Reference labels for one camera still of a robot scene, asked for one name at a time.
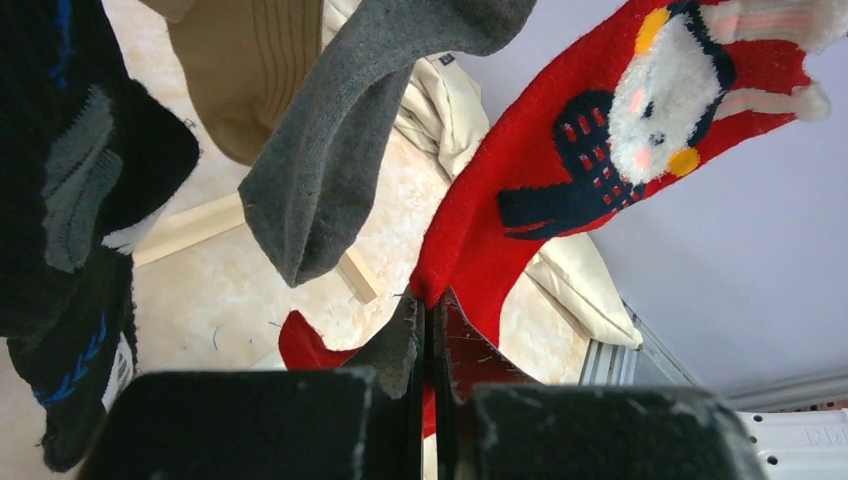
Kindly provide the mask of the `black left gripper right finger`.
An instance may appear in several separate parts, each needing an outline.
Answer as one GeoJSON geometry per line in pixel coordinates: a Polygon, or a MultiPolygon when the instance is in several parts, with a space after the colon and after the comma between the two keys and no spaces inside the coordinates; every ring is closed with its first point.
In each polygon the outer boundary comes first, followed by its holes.
{"type": "Polygon", "coordinates": [[[761,479],[740,419],[690,387],[543,384],[467,319],[433,310],[442,479],[761,479]]]}

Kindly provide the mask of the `black blue sock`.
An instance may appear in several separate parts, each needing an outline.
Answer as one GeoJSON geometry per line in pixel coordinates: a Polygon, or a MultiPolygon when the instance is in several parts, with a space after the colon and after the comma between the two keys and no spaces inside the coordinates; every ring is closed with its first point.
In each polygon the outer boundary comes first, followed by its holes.
{"type": "Polygon", "coordinates": [[[198,159],[129,76],[100,2],[2,3],[1,335],[54,472],[134,374],[132,255],[198,159]]]}

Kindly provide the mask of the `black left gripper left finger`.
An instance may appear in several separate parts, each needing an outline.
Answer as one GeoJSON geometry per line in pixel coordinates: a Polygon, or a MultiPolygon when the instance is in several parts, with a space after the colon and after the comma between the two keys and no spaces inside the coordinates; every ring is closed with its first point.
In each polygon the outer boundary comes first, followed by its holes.
{"type": "Polygon", "coordinates": [[[82,479],[418,479],[424,311],[329,370],[164,371],[118,396],[82,479]]]}

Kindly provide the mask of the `red character sock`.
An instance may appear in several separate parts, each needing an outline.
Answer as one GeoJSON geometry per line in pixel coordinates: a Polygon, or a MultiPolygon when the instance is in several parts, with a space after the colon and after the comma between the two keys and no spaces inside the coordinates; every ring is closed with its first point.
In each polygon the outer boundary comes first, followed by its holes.
{"type": "Polygon", "coordinates": [[[439,205],[411,273],[452,289],[492,343],[509,291],[544,243],[597,229],[737,144],[825,118],[805,57],[847,32],[843,1],[628,1],[546,66],[439,205]],[[505,192],[553,197],[540,238],[505,227],[505,192]]]}

